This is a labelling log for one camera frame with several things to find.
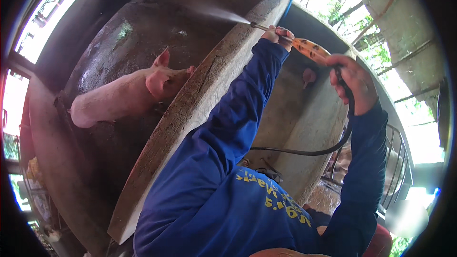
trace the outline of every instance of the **hand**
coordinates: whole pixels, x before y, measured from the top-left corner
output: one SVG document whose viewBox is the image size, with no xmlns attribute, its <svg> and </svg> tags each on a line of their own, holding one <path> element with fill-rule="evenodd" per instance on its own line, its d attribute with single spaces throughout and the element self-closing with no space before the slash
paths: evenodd
<svg viewBox="0 0 457 257">
<path fill-rule="evenodd" d="M 338 63 L 343 65 L 341 67 L 341 77 L 354 94 L 354 113 L 356 116 L 364 115 L 378 101 L 373 79 L 368 71 L 365 71 L 361 65 L 348 56 L 335 54 L 326 59 L 327 66 L 333 66 Z M 330 84 L 335 87 L 343 103 L 348 104 L 349 99 L 346 97 L 344 88 L 338 83 L 335 70 L 330 71 Z"/>
<path fill-rule="evenodd" d="M 289 30 L 279 26 L 275 27 L 273 25 L 270 25 L 270 31 L 265 31 L 261 38 L 268 39 L 273 43 L 277 43 L 283 46 L 290 53 L 290 50 L 292 49 L 292 43 L 287 40 L 284 40 L 279 35 L 289 37 L 291 39 L 295 38 L 294 34 Z"/>
</svg>

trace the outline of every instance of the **yellow handle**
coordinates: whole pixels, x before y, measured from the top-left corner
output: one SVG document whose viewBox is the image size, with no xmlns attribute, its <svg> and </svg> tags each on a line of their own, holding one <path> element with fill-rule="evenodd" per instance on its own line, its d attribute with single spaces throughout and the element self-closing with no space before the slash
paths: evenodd
<svg viewBox="0 0 457 257">
<path fill-rule="evenodd" d="M 306 39 L 295 38 L 292 40 L 292 45 L 297 51 L 315 61 L 318 65 L 326 66 L 325 59 L 331 56 L 326 49 Z"/>
</svg>

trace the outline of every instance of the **red object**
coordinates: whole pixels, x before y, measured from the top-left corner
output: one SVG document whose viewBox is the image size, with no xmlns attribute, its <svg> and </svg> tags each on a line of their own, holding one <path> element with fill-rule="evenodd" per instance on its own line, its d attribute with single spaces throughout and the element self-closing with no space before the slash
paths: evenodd
<svg viewBox="0 0 457 257">
<path fill-rule="evenodd" d="M 362 257 L 388 257 L 392 244 L 392 237 L 389 231 L 378 224 L 374 236 Z"/>
</svg>

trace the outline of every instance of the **pig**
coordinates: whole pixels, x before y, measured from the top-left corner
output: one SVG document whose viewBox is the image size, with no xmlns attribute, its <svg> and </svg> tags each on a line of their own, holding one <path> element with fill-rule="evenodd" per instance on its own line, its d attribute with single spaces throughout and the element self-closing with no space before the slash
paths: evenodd
<svg viewBox="0 0 457 257">
<path fill-rule="evenodd" d="M 349 164 L 352 161 L 352 152 L 351 152 L 351 142 L 349 141 L 346 143 L 343 148 L 341 149 L 340 156 L 338 157 L 338 160 L 336 161 L 335 164 L 335 178 L 336 177 L 341 177 L 347 174 L 347 170 L 349 167 Z M 387 160 L 387 165 L 386 165 L 386 178 L 384 180 L 384 195 L 392 195 L 395 192 L 397 192 L 400 189 L 401 186 L 401 181 L 398 181 L 398 179 L 403 178 L 403 174 L 405 171 L 405 165 L 403 165 L 402 168 L 402 162 L 403 159 L 402 157 L 398 157 L 398 153 L 392 149 L 390 152 L 390 156 L 388 157 Z"/>
<path fill-rule="evenodd" d="M 174 97 L 194 73 L 195 66 L 177 71 L 168 68 L 168 62 L 167 47 L 150 68 L 77 96 L 68 111 L 73 123 L 89 128 L 99 121 L 113 122 L 124 116 L 145 115 L 155 104 Z"/>
<path fill-rule="evenodd" d="M 316 81 L 316 73 L 311 70 L 310 68 L 306 69 L 304 72 L 303 72 L 303 82 L 305 83 L 303 85 L 303 89 L 306 88 L 306 85 L 308 83 L 314 83 Z"/>
</svg>

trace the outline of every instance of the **person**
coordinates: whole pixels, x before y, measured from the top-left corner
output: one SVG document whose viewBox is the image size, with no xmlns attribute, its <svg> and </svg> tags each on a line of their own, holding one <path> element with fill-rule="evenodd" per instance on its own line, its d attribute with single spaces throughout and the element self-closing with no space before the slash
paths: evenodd
<svg viewBox="0 0 457 257">
<path fill-rule="evenodd" d="M 331 216 L 311 208 L 309 204 L 304 204 L 302 208 L 308 212 L 313 219 L 319 235 L 323 235 L 325 229 L 330 223 Z M 370 244 L 365 250 L 365 253 L 363 253 L 362 257 L 388 257 L 390 255 L 392 245 L 393 240 L 389 231 L 378 223 Z"/>
<path fill-rule="evenodd" d="M 370 74 L 343 55 L 342 78 L 355 98 L 353 160 L 324 234 L 275 181 L 236 164 L 249 151 L 275 79 L 294 38 L 270 26 L 252 48 L 208 120 L 190 131 L 164 166 L 144 202 L 134 234 L 137 256 L 361 256 L 376 230 L 386 160 L 387 113 Z M 347 104 L 334 71 L 330 83 Z"/>
</svg>

